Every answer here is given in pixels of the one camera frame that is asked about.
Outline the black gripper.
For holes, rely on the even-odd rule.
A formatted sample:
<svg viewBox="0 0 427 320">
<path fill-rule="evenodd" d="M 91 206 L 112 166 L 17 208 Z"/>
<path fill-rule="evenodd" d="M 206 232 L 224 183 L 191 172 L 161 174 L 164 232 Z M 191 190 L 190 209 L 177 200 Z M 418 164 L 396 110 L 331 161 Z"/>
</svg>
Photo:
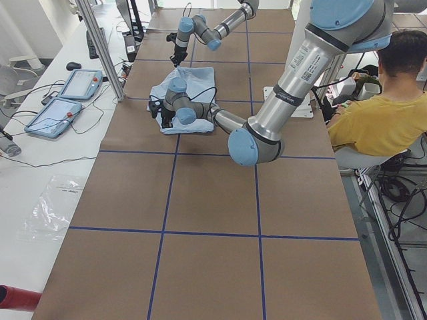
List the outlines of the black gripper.
<svg viewBox="0 0 427 320">
<path fill-rule="evenodd" d="M 179 66 L 182 60 L 185 60 L 186 57 L 187 57 L 187 47 L 180 47 L 179 45 L 175 45 L 174 53 L 170 57 L 170 60 L 173 63 L 173 66 L 174 67 Z"/>
<path fill-rule="evenodd" d="M 174 118 L 174 111 L 170 111 L 167 108 L 161 109 L 161 125 L 163 129 L 173 128 L 172 120 Z"/>
</svg>

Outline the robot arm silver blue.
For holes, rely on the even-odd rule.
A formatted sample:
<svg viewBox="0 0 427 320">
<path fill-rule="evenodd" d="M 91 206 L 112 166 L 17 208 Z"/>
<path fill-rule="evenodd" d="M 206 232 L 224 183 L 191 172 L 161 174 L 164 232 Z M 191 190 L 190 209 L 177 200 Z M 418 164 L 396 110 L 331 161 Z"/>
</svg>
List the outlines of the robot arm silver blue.
<svg viewBox="0 0 427 320">
<path fill-rule="evenodd" d="M 239 1 L 239 3 L 241 7 L 213 29 L 207 26 L 206 18 L 202 14 L 182 17 L 177 32 L 170 33 L 166 37 L 167 42 L 174 43 L 174 53 L 169 57 L 173 65 L 179 66 L 187 57 L 187 47 L 191 35 L 197 35 L 211 51 L 216 51 L 222 44 L 222 40 L 234 29 L 256 16 L 259 7 L 258 0 Z"/>
<path fill-rule="evenodd" d="M 283 126 L 332 59 L 387 47 L 393 13 L 393 1 L 312 1 L 305 38 L 256 115 L 242 119 L 213 103 L 194 102 L 179 78 L 171 80 L 159 106 L 149 104 L 151 115 L 160 116 L 164 128 L 173 119 L 182 125 L 196 119 L 215 123 L 229 133 L 228 151 L 239 165 L 273 161 L 284 150 Z"/>
</svg>

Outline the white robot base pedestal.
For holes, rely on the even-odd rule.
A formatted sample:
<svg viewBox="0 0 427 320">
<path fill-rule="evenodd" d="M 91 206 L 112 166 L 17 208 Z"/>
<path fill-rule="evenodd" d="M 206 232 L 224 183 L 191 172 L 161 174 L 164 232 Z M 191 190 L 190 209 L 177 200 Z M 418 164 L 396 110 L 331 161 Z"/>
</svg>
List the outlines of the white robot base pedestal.
<svg viewBox="0 0 427 320">
<path fill-rule="evenodd" d="M 306 71 L 312 49 L 306 44 L 306 25 L 310 22 L 311 1 L 302 1 L 297 14 L 296 27 L 283 75 L 272 87 L 270 94 L 258 112 L 259 118 L 287 121 L 290 117 L 312 118 L 309 93 L 303 92 L 310 82 L 298 77 Z"/>
</svg>

